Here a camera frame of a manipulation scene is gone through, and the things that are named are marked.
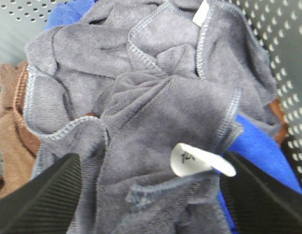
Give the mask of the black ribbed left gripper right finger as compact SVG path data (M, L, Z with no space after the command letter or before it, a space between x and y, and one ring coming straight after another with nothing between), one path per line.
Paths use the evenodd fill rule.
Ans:
M226 152L236 176L220 177L220 188L240 234L302 234L302 195L236 152Z

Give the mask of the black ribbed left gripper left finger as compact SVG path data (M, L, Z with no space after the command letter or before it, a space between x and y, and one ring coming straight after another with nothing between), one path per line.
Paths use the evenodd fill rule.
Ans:
M64 234L82 188L78 154L66 154L0 200L0 234Z

